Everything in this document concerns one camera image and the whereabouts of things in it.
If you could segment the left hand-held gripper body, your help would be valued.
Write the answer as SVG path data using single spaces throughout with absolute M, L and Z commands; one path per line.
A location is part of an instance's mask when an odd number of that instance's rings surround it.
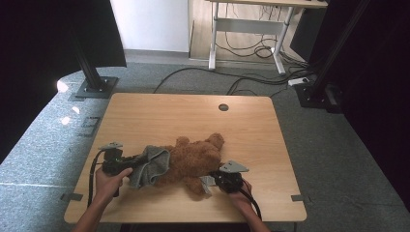
M 103 152 L 102 171 L 109 175 L 118 175 L 127 168 L 136 168 L 144 163 L 141 155 L 123 157 L 123 145 L 111 142 L 100 147 Z

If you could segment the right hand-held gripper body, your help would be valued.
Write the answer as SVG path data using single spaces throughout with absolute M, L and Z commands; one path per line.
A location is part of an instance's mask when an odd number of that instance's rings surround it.
M 218 170 L 212 171 L 211 176 L 215 183 L 226 193 L 238 192 L 243 186 L 242 172 L 248 172 L 249 169 L 239 162 L 229 160 Z

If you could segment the grey speckled towel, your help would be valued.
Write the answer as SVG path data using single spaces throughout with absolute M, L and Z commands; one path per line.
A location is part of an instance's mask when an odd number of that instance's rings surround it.
M 169 168 L 170 153 L 164 147 L 147 146 L 141 156 L 144 163 L 132 169 L 130 186 L 140 189 L 146 186 L 154 186 L 159 176 Z

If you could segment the brown teddy bear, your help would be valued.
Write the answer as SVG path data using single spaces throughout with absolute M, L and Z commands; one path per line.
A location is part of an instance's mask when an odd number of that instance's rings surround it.
M 155 187 L 183 183 L 191 193 L 204 197 L 206 191 L 201 177 L 220 167 L 223 144 L 224 139 L 218 132 L 212 133 L 205 140 L 194 142 L 190 142 L 186 136 L 178 137 L 174 146 L 164 146 L 170 153 L 169 168 L 156 180 Z

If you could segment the person's right hand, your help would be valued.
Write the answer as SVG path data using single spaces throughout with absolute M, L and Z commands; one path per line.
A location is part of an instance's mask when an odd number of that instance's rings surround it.
M 239 191 L 229 193 L 228 196 L 237 209 L 245 209 L 251 206 L 249 199 Z

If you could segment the person's left hand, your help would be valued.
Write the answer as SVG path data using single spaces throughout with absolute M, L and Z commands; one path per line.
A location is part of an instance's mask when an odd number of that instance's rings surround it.
M 123 179 L 132 173 L 131 168 L 127 168 L 118 175 L 109 176 L 99 168 L 96 172 L 96 196 L 95 199 L 104 203 L 109 203 L 114 197 L 117 189 L 123 185 Z

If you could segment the black metal stand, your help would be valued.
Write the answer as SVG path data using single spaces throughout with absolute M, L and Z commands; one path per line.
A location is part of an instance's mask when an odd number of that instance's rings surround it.
M 317 59 L 310 63 L 315 81 L 295 87 L 301 107 L 321 108 L 328 112 L 341 111 L 341 91 L 332 82 L 337 70 L 338 58 L 352 36 L 355 27 L 366 11 L 370 0 L 330 0 L 322 19 L 316 42 L 325 46 L 322 52 L 312 53 Z
M 85 76 L 79 89 L 71 95 L 71 100 L 109 99 L 118 82 L 117 77 L 100 76 L 96 67 L 88 61 L 74 30 L 70 31 L 75 58 Z

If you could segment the dark curtain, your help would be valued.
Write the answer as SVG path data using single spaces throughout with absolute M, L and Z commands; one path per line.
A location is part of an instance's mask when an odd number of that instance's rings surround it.
M 80 70 L 74 43 L 96 67 L 124 67 L 110 0 L 0 0 L 0 162 Z
M 337 60 L 340 112 L 410 208 L 410 0 L 370 0 Z

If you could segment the white desk frame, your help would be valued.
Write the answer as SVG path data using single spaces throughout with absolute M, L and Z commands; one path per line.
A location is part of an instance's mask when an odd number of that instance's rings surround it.
M 272 57 L 280 75 L 285 75 L 285 68 L 282 64 L 279 52 L 282 47 L 285 35 L 290 25 L 291 17 L 296 8 L 305 9 L 326 9 L 328 3 L 325 0 L 208 0 L 215 4 L 215 11 L 212 23 L 212 41 L 209 53 L 208 67 L 210 70 L 216 68 L 216 40 L 217 32 L 233 32 L 245 34 L 276 35 L 278 41 L 274 48 Z M 264 21 L 250 19 L 234 19 L 219 17 L 219 4 L 245 4 L 258 6 L 278 6 L 287 7 L 287 15 L 284 21 Z

